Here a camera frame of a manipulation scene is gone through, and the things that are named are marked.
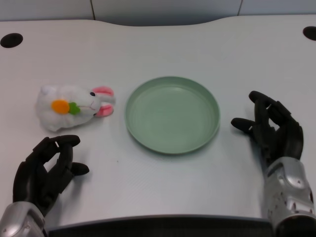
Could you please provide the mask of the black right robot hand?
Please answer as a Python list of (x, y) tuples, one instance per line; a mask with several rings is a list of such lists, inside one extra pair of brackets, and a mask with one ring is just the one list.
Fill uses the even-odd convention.
[(255, 120), (234, 118), (232, 126), (250, 136), (259, 146), (266, 166), (281, 157), (299, 160), (304, 136), (291, 112), (280, 101), (258, 91), (250, 92), (249, 99), (254, 103)]

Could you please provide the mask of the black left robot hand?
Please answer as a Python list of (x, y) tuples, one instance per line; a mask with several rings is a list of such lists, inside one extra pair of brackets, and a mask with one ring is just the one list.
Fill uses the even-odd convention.
[(89, 172), (87, 165), (73, 162), (79, 143), (76, 135), (45, 137), (17, 169), (13, 202), (30, 202), (46, 216), (71, 180)]

